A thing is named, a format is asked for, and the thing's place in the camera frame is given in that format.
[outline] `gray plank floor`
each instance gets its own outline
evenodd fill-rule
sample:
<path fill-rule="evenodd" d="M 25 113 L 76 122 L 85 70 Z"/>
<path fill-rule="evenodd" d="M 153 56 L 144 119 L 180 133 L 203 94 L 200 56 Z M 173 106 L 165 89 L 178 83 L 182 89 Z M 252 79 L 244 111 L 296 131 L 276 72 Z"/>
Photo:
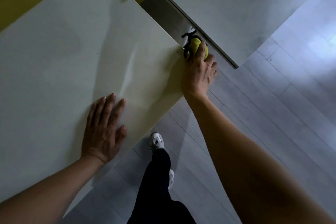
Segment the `gray plank floor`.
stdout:
<path fill-rule="evenodd" d="M 165 0 L 141 6 L 183 43 L 190 24 Z M 220 73 L 208 96 L 336 218 L 335 11 L 336 0 L 309 0 L 237 70 L 214 53 Z M 184 98 L 62 222 L 127 222 L 151 160 L 151 132 L 162 134 L 172 161 L 172 198 L 197 223 L 240 223 Z"/>

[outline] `yellow plush toy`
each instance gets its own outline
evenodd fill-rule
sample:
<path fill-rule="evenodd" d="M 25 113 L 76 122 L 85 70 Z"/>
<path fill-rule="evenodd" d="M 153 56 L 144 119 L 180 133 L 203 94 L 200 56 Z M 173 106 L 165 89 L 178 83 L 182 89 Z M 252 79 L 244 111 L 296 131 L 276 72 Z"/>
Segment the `yellow plush toy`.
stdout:
<path fill-rule="evenodd" d="M 185 33 L 182 38 L 188 36 L 188 42 L 187 44 L 184 46 L 184 58 L 186 60 L 189 59 L 190 56 L 194 56 L 198 50 L 199 45 L 202 42 L 202 39 L 198 36 L 198 35 L 194 35 L 196 33 L 196 30 L 194 30 L 191 33 Z M 207 59 L 208 57 L 208 45 L 206 47 L 206 53 L 205 53 L 205 57 L 204 57 L 204 61 Z"/>

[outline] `person's right arm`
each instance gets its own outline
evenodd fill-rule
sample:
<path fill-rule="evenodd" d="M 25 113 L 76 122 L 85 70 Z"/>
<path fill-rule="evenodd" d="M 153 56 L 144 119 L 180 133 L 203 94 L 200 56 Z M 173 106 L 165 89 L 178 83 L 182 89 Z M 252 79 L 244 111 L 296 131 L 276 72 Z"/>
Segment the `person's right arm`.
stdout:
<path fill-rule="evenodd" d="M 288 172 L 208 99 L 217 63 L 202 42 L 187 62 L 182 90 L 218 176 L 242 223 L 335 223 Z"/>

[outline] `white shoe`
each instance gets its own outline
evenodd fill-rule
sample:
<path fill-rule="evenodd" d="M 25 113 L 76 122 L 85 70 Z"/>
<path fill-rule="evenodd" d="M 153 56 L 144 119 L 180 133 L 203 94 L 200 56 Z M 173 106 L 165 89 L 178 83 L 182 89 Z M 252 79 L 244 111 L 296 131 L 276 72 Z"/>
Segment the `white shoe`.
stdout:
<path fill-rule="evenodd" d="M 169 170 L 169 185 L 168 185 L 168 191 L 170 191 L 171 187 L 173 186 L 174 183 L 174 171 Z"/>
<path fill-rule="evenodd" d="M 149 149 L 151 151 L 154 151 L 156 149 L 164 149 L 164 148 L 165 148 L 165 144 L 163 143 L 162 136 L 159 133 L 153 133 L 150 136 Z"/>

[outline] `black pants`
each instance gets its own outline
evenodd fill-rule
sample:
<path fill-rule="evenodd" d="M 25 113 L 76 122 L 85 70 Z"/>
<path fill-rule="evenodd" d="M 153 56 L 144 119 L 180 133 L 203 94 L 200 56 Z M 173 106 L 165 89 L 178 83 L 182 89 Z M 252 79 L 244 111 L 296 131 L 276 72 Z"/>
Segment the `black pants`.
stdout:
<path fill-rule="evenodd" d="M 153 152 L 142 178 L 139 193 L 128 224 L 195 223 L 188 209 L 170 198 L 168 192 L 170 157 L 164 149 Z"/>

